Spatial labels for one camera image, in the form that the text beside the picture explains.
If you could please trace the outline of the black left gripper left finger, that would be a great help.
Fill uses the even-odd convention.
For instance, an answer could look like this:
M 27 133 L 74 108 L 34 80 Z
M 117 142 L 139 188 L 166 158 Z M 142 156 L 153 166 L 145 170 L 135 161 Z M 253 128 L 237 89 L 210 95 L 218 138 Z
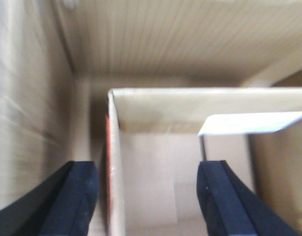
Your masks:
M 69 161 L 0 210 L 0 236 L 86 236 L 98 197 L 92 161 Z

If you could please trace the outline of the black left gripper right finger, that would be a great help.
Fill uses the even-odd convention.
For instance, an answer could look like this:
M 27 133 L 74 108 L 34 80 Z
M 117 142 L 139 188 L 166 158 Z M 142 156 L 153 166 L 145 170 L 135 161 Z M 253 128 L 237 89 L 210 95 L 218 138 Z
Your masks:
M 197 198 L 210 236 L 297 236 L 233 172 L 226 161 L 202 161 Z

